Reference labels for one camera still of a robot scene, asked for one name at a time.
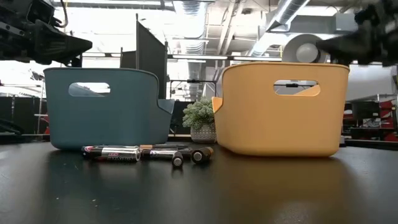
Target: storage bin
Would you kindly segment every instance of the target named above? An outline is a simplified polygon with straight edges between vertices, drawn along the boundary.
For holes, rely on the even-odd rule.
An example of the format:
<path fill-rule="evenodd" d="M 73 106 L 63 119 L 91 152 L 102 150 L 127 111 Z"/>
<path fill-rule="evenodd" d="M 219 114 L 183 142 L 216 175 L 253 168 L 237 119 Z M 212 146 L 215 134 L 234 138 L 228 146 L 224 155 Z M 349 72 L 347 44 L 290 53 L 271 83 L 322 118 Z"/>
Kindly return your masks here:
<path fill-rule="evenodd" d="M 339 148 L 349 68 L 318 63 L 245 63 L 223 72 L 213 98 L 218 144 L 252 156 L 330 156 Z M 277 80 L 318 85 L 278 95 Z"/>
<path fill-rule="evenodd" d="M 59 149 L 161 144 L 167 141 L 174 100 L 158 100 L 149 72 L 112 68 L 44 70 L 50 138 Z M 107 83 L 101 95 L 76 83 Z"/>

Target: black table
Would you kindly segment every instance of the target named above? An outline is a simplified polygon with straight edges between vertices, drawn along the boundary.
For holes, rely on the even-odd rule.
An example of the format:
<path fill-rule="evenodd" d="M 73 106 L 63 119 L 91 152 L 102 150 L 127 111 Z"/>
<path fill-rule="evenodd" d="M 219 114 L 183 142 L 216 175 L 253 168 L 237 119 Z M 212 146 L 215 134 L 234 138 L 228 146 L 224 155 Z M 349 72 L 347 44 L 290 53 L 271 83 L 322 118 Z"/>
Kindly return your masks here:
<path fill-rule="evenodd" d="M 95 163 L 49 143 L 0 146 L 0 223 L 398 223 L 398 152 L 238 156 L 208 166 Z"/>

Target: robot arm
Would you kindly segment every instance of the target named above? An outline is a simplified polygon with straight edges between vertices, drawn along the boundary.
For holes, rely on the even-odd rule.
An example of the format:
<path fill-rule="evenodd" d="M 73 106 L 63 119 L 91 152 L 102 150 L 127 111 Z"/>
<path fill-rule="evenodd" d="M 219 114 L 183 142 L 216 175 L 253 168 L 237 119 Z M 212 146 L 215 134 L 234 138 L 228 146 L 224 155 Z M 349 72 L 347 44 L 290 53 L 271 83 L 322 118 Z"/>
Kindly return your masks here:
<path fill-rule="evenodd" d="M 358 30 L 322 40 L 317 47 L 330 54 L 332 63 L 360 65 L 398 63 L 398 0 L 380 0 L 355 15 Z"/>
<path fill-rule="evenodd" d="M 60 32 L 48 0 L 0 0 L 0 60 L 68 65 L 92 48 L 88 40 Z"/>

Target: plant pot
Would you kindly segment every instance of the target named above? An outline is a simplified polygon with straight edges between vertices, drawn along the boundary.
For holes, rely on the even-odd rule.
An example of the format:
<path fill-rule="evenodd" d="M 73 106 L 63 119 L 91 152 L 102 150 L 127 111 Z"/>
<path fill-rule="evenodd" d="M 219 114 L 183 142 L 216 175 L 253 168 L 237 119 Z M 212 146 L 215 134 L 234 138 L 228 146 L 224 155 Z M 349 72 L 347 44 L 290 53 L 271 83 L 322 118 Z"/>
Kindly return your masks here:
<path fill-rule="evenodd" d="M 200 129 L 191 128 L 191 138 L 196 143 L 215 143 L 216 129 L 204 124 Z"/>

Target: blue plastic bin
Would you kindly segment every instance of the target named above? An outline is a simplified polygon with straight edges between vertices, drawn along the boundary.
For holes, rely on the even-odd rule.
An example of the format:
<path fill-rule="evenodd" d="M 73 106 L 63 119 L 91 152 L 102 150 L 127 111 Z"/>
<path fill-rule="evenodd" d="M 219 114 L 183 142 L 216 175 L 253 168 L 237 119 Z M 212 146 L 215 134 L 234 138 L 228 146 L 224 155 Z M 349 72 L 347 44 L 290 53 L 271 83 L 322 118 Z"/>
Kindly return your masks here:
<path fill-rule="evenodd" d="M 119 68 L 49 68 L 44 74 L 54 147 L 167 141 L 174 100 L 157 99 L 154 74 Z M 75 83 L 107 83 L 110 93 L 103 96 Z"/>

